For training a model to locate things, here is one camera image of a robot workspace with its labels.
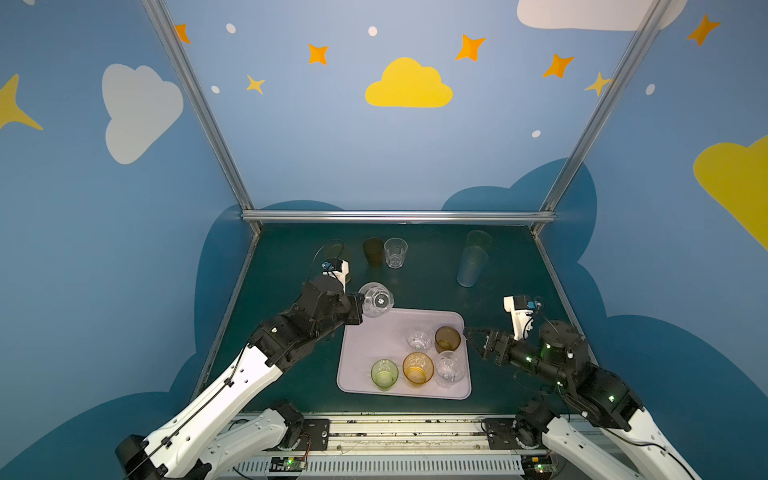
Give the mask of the clear faceted glass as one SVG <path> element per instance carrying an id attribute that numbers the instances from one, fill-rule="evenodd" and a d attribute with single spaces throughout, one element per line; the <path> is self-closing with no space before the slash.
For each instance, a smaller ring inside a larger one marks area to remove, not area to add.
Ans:
<path id="1" fill-rule="evenodd" d="M 466 368 L 455 351 L 441 352 L 434 362 L 435 380 L 444 388 L 450 388 L 463 380 Z"/>
<path id="2" fill-rule="evenodd" d="M 427 326 L 410 328 L 406 334 L 406 343 L 411 351 L 426 352 L 434 345 L 434 329 Z"/>
<path id="3" fill-rule="evenodd" d="M 408 252 L 408 244 L 402 238 L 389 238 L 384 242 L 385 262 L 391 269 L 402 268 Z"/>
<path id="4" fill-rule="evenodd" d="M 363 285 L 358 293 L 363 296 L 362 311 L 368 318 L 376 318 L 387 314 L 394 306 L 392 292 L 379 282 L 369 282 Z"/>

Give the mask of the brown amber short cup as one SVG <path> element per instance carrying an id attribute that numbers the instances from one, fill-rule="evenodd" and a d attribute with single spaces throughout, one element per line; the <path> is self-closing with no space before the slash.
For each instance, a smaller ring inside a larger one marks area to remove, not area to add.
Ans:
<path id="1" fill-rule="evenodd" d="M 438 353 L 456 351 L 462 343 L 462 334 L 451 326 L 441 326 L 435 331 L 435 348 Z"/>

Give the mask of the lilac plastic tray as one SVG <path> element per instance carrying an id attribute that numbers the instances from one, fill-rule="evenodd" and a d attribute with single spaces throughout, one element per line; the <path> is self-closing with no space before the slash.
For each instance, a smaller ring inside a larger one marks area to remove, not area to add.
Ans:
<path id="1" fill-rule="evenodd" d="M 462 365 L 463 377 L 451 385 L 431 379 L 423 386 L 415 386 L 400 374 L 391 388 L 382 390 L 371 378 L 371 369 L 379 360 L 391 360 L 398 368 L 402 367 L 403 360 L 412 352 L 407 343 L 410 332 L 423 330 L 432 334 L 443 326 L 461 331 L 464 319 L 451 311 L 394 308 L 380 317 L 365 317 L 357 326 L 347 326 L 344 329 L 337 386 L 346 393 L 451 401 L 467 399 L 472 392 L 472 382 L 464 344 L 455 352 Z"/>

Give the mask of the yellow short cup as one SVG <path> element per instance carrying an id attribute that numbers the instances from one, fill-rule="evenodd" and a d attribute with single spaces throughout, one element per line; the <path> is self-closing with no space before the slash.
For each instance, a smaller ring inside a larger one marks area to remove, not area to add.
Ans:
<path id="1" fill-rule="evenodd" d="M 423 386 L 434 375 L 434 363 L 426 353 L 412 352 L 404 358 L 402 371 L 412 385 Z"/>

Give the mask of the small green cup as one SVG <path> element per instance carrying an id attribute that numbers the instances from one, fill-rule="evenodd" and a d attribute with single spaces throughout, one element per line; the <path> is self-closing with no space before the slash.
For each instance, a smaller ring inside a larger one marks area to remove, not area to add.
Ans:
<path id="1" fill-rule="evenodd" d="M 391 389 L 399 379 L 399 369 L 390 359 L 377 360 L 371 367 L 371 380 L 382 391 Z"/>

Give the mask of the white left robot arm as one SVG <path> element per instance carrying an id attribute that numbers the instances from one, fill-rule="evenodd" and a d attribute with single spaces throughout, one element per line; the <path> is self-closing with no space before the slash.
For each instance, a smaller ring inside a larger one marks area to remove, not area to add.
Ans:
<path id="1" fill-rule="evenodd" d="M 291 307 L 261 323 L 230 366 L 185 409 L 147 436 L 130 435 L 118 445 L 126 478 L 215 479 L 259 450 L 295 445 L 304 417 L 288 402 L 227 426 L 318 341 L 360 324 L 363 304 L 363 294 L 347 292 L 338 272 L 304 283 Z"/>

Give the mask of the dark olive cup back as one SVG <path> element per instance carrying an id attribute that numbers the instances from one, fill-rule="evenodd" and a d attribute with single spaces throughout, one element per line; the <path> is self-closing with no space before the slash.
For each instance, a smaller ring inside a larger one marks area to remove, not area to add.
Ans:
<path id="1" fill-rule="evenodd" d="M 372 268 L 380 268 L 385 263 L 384 241 L 378 237 L 371 237 L 363 242 L 363 251 L 366 261 Z"/>

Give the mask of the green tinted cup back right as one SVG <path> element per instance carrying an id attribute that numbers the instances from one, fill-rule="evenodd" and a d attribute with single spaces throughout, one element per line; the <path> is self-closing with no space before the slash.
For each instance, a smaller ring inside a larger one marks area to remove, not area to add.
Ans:
<path id="1" fill-rule="evenodd" d="M 465 247 L 477 247 L 490 251 L 492 248 L 493 239 L 492 236 L 484 230 L 472 230 L 466 236 Z"/>

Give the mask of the left green circuit board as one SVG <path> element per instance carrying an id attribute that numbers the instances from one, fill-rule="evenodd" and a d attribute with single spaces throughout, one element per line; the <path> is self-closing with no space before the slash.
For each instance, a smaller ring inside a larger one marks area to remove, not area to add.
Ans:
<path id="1" fill-rule="evenodd" d="M 303 457 L 272 457 L 269 463 L 270 474 L 300 474 L 305 471 L 307 460 Z"/>

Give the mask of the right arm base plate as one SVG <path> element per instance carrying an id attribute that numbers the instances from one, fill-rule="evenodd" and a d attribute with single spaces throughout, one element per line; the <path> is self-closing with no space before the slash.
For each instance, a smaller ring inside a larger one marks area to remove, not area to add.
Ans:
<path id="1" fill-rule="evenodd" d="M 481 430 L 491 450 L 541 450 L 547 448 L 545 436 L 566 423 L 559 416 L 543 420 L 526 416 L 488 417 L 481 420 Z"/>

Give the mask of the aluminium back frame rail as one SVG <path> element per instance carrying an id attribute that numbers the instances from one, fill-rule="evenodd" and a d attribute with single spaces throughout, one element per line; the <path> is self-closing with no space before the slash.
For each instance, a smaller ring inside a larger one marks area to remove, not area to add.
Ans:
<path id="1" fill-rule="evenodd" d="M 551 223 L 553 212 L 502 211 L 323 211 L 323 210 L 244 210 L 245 221 L 260 222 L 327 222 L 327 223 L 402 223 L 437 222 L 470 224 Z"/>

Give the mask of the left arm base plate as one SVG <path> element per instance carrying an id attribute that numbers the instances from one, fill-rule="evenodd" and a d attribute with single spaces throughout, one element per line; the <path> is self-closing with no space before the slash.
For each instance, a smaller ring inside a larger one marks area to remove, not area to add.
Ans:
<path id="1" fill-rule="evenodd" d="M 288 428 L 278 448 L 285 451 L 326 451 L 330 425 L 327 418 L 305 419 L 301 426 L 294 424 Z"/>

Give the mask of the aluminium front rail base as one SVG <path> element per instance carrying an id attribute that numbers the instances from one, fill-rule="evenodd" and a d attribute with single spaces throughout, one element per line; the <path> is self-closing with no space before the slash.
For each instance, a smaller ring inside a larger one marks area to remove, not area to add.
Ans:
<path id="1" fill-rule="evenodd" d="M 259 415 L 234 418 L 227 427 L 233 429 Z M 481 420 L 488 417 L 481 415 L 327 414 L 309 418 L 330 420 L 326 451 L 285 451 L 278 446 L 259 450 L 215 479 L 523 479 L 523 456 L 549 458 L 557 467 L 551 479 L 564 479 L 571 469 L 581 471 L 547 449 L 491 450 L 481 430 Z M 599 429 L 584 422 L 569 423 L 627 467 L 633 465 Z M 298 475 L 270 474 L 272 457 L 303 457 L 307 467 Z"/>

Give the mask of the aluminium left corner post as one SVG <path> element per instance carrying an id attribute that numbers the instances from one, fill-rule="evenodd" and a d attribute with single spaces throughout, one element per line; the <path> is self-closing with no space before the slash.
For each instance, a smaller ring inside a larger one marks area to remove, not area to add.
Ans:
<path id="1" fill-rule="evenodd" d="M 204 91 L 185 51 L 183 42 L 180 40 L 175 25 L 172 23 L 170 12 L 164 1 L 142 0 L 141 3 L 179 77 L 183 90 L 239 203 L 242 215 L 244 215 L 246 210 L 253 209 L 253 202 L 211 107 L 205 98 Z"/>

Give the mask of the aluminium right corner post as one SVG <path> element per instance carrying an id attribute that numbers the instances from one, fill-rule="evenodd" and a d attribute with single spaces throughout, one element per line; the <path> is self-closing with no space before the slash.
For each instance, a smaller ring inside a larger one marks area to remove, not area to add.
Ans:
<path id="1" fill-rule="evenodd" d="M 650 3 L 645 16 L 613 72 L 612 81 L 600 96 L 574 149 L 567 157 L 539 209 L 543 218 L 531 226 L 531 233 L 535 238 L 540 236 L 548 222 L 554 221 L 556 207 L 575 178 L 653 41 L 662 30 L 664 16 L 671 5 L 672 1 L 670 0 L 655 0 Z"/>

